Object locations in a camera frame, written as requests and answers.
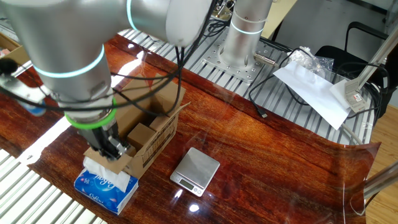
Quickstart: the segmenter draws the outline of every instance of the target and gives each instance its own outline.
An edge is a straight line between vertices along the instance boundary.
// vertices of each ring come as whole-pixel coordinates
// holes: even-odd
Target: digital kitchen scale
[[[220,163],[198,149],[190,148],[170,180],[201,197]]]

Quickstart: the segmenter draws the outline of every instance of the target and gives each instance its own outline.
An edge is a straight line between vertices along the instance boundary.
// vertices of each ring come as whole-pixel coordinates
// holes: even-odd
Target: black wire
[[[299,51],[302,51],[303,53],[305,53],[306,55],[308,55],[308,56],[312,59],[312,56],[311,56],[308,52],[306,52],[305,50],[303,50],[303,49],[301,49],[301,48],[296,48],[296,49],[294,49],[285,59],[283,59],[283,61],[280,63],[280,65],[282,66],[283,63],[284,63],[290,56],[292,56],[293,53],[294,53],[295,51],[298,51],[298,50],[299,50]],[[303,105],[303,106],[310,106],[308,103],[304,103],[304,102],[299,101],[299,99],[297,99],[297,98],[294,96],[294,94],[293,94],[292,90],[290,89],[290,87],[289,87],[287,84],[285,84],[285,86],[286,86],[286,88],[287,88],[287,91],[290,93],[290,95],[292,95],[292,98],[293,98],[294,101],[296,101],[298,104]]]
[[[290,54],[288,54],[288,56],[287,56],[286,58],[284,58],[284,59],[282,60],[282,62],[280,63],[280,66],[282,66],[283,63],[284,63],[290,56],[292,56],[292,54],[293,54],[294,52],[296,52],[296,51],[298,51],[298,50],[304,52],[304,53],[307,54],[310,58],[312,58],[312,56],[311,56],[308,52],[306,52],[305,50],[303,50],[303,49],[301,49],[301,48],[296,48],[296,49],[294,49]],[[249,92],[249,99],[250,99],[251,103],[256,107],[257,112],[260,114],[260,116],[263,116],[263,117],[264,117],[264,115],[265,115],[265,111],[264,111],[263,109],[261,109],[260,107],[258,107],[258,105],[256,104],[256,102],[254,102],[254,100],[253,100],[253,98],[252,98],[251,95],[252,95],[252,93],[253,93],[253,91],[254,91],[255,89],[259,88],[259,86],[261,86],[262,84],[264,84],[265,82],[267,82],[268,80],[270,80],[271,78],[274,78],[274,77],[275,77],[275,75],[271,75],[270,77],[268,77],[268,78],[266,78],[265,80],[263,80],[263,81],[261,81],[260,83],[258,83],[258,84],[257,84],[255,87],[253,87],[253,88],[250,90],[250,92]],[[298,104],[304,105],[304,106],[309,106],[309,104],[307,104],[307,103],[300,102],[300,101],[294,96],[294,94],[292,93],[292,90],[291,90],[286,84],[285,84],[285,86],[286,86],[287,90],[289,91],[289,93],[292,95],[292,98],[293,98]]]
[[[372,195],[372,197],[371,198],[369,198],[369,200],[366,202],[366,204],[365,204],[365,208],[367,208],[368,207],[368,205],[372,202],[372,200],[375,198],[375,196],[378,194],[378,193],[376,193],[376,194],[374,194],[374,195]]]
[[[205,23],[202,27],[202,30],[200,31],[200,34],[198,36],[198,38],[194,41],[194,43],[192,44],[192,50],[188,53],[187,57],[182,61],[181,65],[178,66],[178,68],[176,69],[176,71],[172,72],[170,75],[168,75],[166,78],[167,80],[163,83],[161,83],[157,88],[155,88],[154,90],[146,93],[145,95],[142,95],[134,100],[130,100],[129,102],[126,103],[121,103],[119,105],[111,105],[111,106],[98,106],[98,107],[91,107],[91,108],[71,108],[71,107],[56,107],[56,106],[48,106],[48,105],[41,105],[38,103],[35,103],[33,101],[27,100],[23,97],[20,97],[4,88],[0,88],[0,92],[4,93],[7,96],[10,96],[11,98],[21,101],[23,103],[26,103],[28,105],[31,106],[35,106],[37,108],[43,108],[46,110],[53,110],[53,111],[98,111],[98,110],[111,110],[111,109],[117,109],[117,108],[122,108],[125,106],[130,106],[132,105],[132,103],[137,103],[139,101],[142,101],[144,99],[150,98],[152,96],[154,96],[157,92],[159,92],[161,89],[163,89],[166,85],[168,85],[183,69],[183,66],[186,64],[186,62],[190,59],[190,57],[193,55],[194,51],[196,51],[201,38],[203,37],[203,34],[206,31],[209,19],[211,17],[211,13],[213,12],[213,9],[215,7],[216,4],[216,0],[213,0],[211,3],[211,7],[209,8],[208,14],[206,16],[205,19]],[[155,80],[155,79],[163,79],[162,78],[146,78],[144,80]]]
[[[221,33],[225,27],[229,26],[231,23],[231,19],[228,21],[222,21],[221,19],[210,19],[208,26],[208,34],[203,36],[205,37],[214,37]]]
[[[384,67],[379,66],[379,65],[375,65],[375,64],[371,64],[371,63],[346,62],[346,63],[341,64],[341,65],[338,67],[338,69],[337,69],[337,71],[336,71],[336,74],[339,74],[340,71],[342,70],[342,68],[343,68],[344,66],[346,66],[346,65],[365,65],[365,66],[376,67],[377,69],[382,70],[382,72],[385,74],[385,77],[387,78],[387,86],[386,86],[384,89],[385,89],[386,91],[389,90],[389,87],[390,87],[390,74],[389,74],[389,72],[388,72]],[[356,71],[352,71],[352,72],[346,72],[346,71],[344,71],[344,73],[345,73],[346,75],[349,75],[350,73],[356,73],[356,72],[360,72],[360,71],[362,71],[362,70],[356,70]],[[364,86],[364,87],[367,89],[367,91],[369,92],[369,94],[372,96],[372,99],[373,99],[373,101],[375,102],[375,105],[376,105],[376,106],[373,107],[373,108],[367,109],[367,110],[360,111],[360,112],[356,113],[355,115],[352,115],[352,116],[347,117],[347,119],[352,119],[352,118],[357,117],[357,116],[360,115],[360,114],[363,114],[363,113],[366,113],[366,112],[369,112],[369,111],[373,111],[373,110],[374,110],[374,111],[376,111],[376,112],[375,112],[375,119],[374,119],[373,125],[376,125],[377,120],[378,120],[379,115],[380,115],[380,112],[381,112],[381,106],[382,106],[382,91],[381,91],[381,90],[377,90],[376,87],[375,87],[374,85],[372,85],[372,84],[370,84],[370,83],[368,83],[368,82],[365,83],[365,86]]]
[[[291,49],[288,46],[285,46],[283,44],[280,44],[278,42],[274,42],[272,40],[269,40],[265,37],[260,37],[260,42],[262,42],[263,44],[266,44],[272,48],[275,48],[277,50],[283,51],[283,52],[291,52],[293,49]]]
[[[180,53],[179,53],[179,51],[178,51],[178,48],[177,48],[177,47],[175,48],[175,53],[178,55],[178,57],[177,57],[177,63],[178,63],[179,65],[181,65],[182,60],[184,60],[184,51],[185,51],[185,48],[182,47],[182,49],[181,49],[181,59],[180,59]],[[180,99],[180,94],[181,94],[181,82],[182,82],[182,74],[181,74],[181,72],[180,72],[180,74],[179,74],[179,76],[178,76],[178,90],[177,90],[176,99],[175,99],[174,104],[173,104],[173,106],[171,107],[171,109],[169,109],[169,110],[166,111],[165,113],[155,113],[155,112],[149,111],[149,110],[147,110],[147,109],[145,109],[145,108],[139,106],[137,103],[132,102],[132,101],[130,100],[130,98],[128,98],[126,95],[124,95],[121,91],[119,91],[119,90],[117,90],[117,89],[115,89],[115,88],[113,88],[113,91],[115,91],[118,95],[120,95],[121,97],[123,97],[126,101],[130,102],[130,103],[131,103],[132,105],[134,105],[136,108],[138,108],[139,110],[141,110],[141,111],[143,111],[143,112],[145,112],[145,113],[147,113],[147,114],[149,114],[149,115],[152,115],[152,116],[164,116],[164,115],[168,115],[169,113],[171,113],[171,112],[177,107],[178,101],[179,101],[179,99]]]
[[[43,95],[45,95],[45,97],[53,99],[50,95],[46,94],[46,92],[42,89],[40,84],[34,78],[32,72],[30,72],[28,69],[26,69],[23,65],[19,65],[19,66],[21,66],[26,71],[26,73],[29,75],[30,79],[35,83],[36,87],[43,93]],[[162,81],[163,80],[157,81],[157,82],[153,83],[152,86],[156,86],[157,84],[159,84]],[[126,91],[141,90],[141,89],[145,89],[145,88],[149,88],[149,86],[140,86],[140,87],[135,87],[135,88],[127,88],[127,89],[123,89],[121,92],[124,93]],[[81,101],[74,101],[74,102],[62,101],[62,100],[58,100],[58,99],[53,99],[53,100],[56,101],[57,103],[70,103],[70,104],[74,104],[74,103],[76,103],[76,104],[79,104],[79,103],[92,103],[92,102],[96,102],[96,101],[104,99],[104,98],[108,98],[108,97],[113,96],[113,95],[114,95],[114,93],[108,94],[108,95],[105,95],[105,96],[101,96],[99,98],[95,98],[95,99],[92,99],[92,100],[81,100]]]
[[[376,68],[382,70],[382,72],[386,75],[385,77],[387,78],[387,86],[385,88],[384,87],[383,88],[388,91],[388,89],[390,87],[390,74],[384,67],[382,67],[380,65],[375,65],[375,64],[372,64],[372,63],[346,62],[346,63],[341,64],[338,67],[338,69],[336,71],[336,74],[339,74],[340,70],[346,65],[365,65],[365,66],[376,67]]]

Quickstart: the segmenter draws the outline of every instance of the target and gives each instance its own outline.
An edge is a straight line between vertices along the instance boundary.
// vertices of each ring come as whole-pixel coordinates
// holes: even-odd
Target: glossy varnished surface
[[[113,72],[123,67],[131,75],[152,77],[175,69],[120,36],[105,49]],[[32,84],[26,73],[21,79]],[[88,147],[76,129],[59,135],[29,167],[108,223],[365,222],[363,180],[378,144],[335,144],[271,112],[261,118],[249,101],[187,70],[183,80],[183,104],[192,103],[180,113],[175,137],[141,178],[120,216],[74,190]],[[5,96],[0,107],[0,147],[15,157],[32,150],[62,118],[56,112],[35,118]],[[191,147],[221,164],[201,198],[169,179]]]

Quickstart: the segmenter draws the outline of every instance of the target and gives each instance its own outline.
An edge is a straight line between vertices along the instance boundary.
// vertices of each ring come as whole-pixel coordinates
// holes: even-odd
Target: cardboard box
[[[127,136],[127,141],[139,151],[155,133],[156,131],[139,123]]]
[[[144,81],[133,80],[126,85],[124,89],[137,88],[145,85],[147,85],[147,83]],[[139,105],[155,113],[168,111],[176,100],[177,89],[178,85],[170,83],[162,91],[159,91],[152,98],[140,102]],[[147,93],[147,91],[148,89],[140,89],[126,91],[124,94],[134,99]],[[182,88],[177,107],[169,113],[168,116],[153,118],[135,106],[122,108],[116,112],[116,121],[118,122],[120,137],[122,139],[130,139],[130,144],[136,148],[135,155],[124,154],[119,160],[113,162],[101,157],[98,152],[91,148],[89,148],[84,155],[116,174],[123,170],[131,176],[140,179],[155,161],[156,157],[174,137],[177,131],[179,112],[189,105],[180,106],[184,94],[185,89]],[[120,96],[116,96],[115,98],[118,103],[126,101]],[[150,126],[155,126],[156,124],[156,129],[152,130],[150,127],[143,125],[144,123],[148,123],[148,119],[154,119],[150,121]]]
[[[8,49],[11,52],[4,56],[4,58],[11,58],[19,65],[23,65],[30,60],[25,49],[21,45],[2,33],[0,33],[0,47]]]

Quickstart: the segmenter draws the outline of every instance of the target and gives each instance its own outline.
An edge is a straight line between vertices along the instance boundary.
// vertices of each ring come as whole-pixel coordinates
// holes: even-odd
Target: plastic bag
[[[309,71],[317,74],[319,77],[326,78],[326,76],[331,75],[331,70],[333,69],[333,64],[335,59],[325,58],[325,57],[316,57],[311,54],[311,51],[308,47],[300,47],[302,50],[305,50],[307,53],[311,55],[308,56],[306,53],[302,51],[295,51],[289,57],[290,62],[297,62],[299,65],[308,69]]]

